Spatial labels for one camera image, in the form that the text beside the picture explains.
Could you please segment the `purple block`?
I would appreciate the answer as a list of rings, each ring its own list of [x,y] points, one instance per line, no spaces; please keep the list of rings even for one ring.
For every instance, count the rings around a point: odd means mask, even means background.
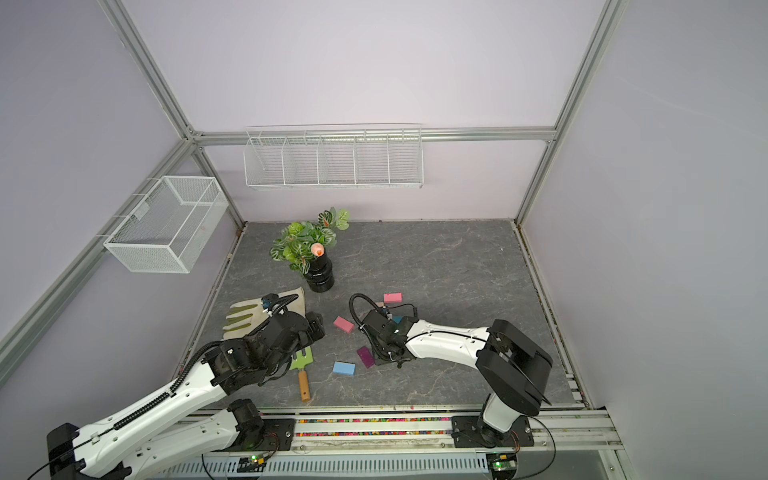
[[[376,364],[375,358],[368,347],[360,347],[356,353],[366,369],[371,368]]]

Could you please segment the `pink block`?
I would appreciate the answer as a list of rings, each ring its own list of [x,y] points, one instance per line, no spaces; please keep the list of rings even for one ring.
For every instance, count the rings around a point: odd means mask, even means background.
[[[344,331],[345,333],[352,333],[356,329],[355,325],[352,322],[346,320],[343,317],[337,317],[334,320],[333,324],[340,330]]]
[[[383,297],[383,301],[386,304],[396,304],[403,301],[403,295],[401,293],[387,293]]]

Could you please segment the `light blue block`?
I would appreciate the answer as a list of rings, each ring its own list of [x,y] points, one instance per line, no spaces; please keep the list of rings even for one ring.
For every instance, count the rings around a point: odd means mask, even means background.
[[[353,376],[355,374],[356,365],[347,362],[335,362],[333,365],[333,372],[339,375]]]

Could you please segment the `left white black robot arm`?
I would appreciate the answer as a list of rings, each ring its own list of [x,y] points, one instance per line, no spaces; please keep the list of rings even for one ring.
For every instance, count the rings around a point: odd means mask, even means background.
[[[53,479],[145,479],[193,456],[230,447],[276,450],[279,438],[248,399],[235,400],[202,421],[179,420],[251,385],[287,373],[295,353],[325,334],[323,319],[281,308],[246,335],[208,342],[179,375],[123,410],[47,435]]]

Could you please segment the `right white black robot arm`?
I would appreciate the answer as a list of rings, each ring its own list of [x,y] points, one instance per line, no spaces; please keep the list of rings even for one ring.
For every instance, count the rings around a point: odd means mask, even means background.
[[[536,416],[549,402],[545,390],[552,357],[506,320],[459,328],[410,316],[397,320],[376,308],[358,322],[358,329],[370,341],[374,358],[384,363],[438,359],[479,372],[491,389],[479,417],[486,430],[506,433],[519,417]]]

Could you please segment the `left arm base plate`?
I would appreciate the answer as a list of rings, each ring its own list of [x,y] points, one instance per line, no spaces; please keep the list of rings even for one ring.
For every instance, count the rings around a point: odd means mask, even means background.
[[[267,419],[257,433],[239,434],[224,452],[289,451],[294,439],[294,419]]]

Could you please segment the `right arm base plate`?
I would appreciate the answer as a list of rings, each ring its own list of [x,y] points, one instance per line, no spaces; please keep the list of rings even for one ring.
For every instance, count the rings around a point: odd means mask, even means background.
[[[479,416],[453,416],[451,430],[455,448],[519,449],[534,445],[530,423],[525,416],[518,416],[511,427],[503,432],[485,424]]]

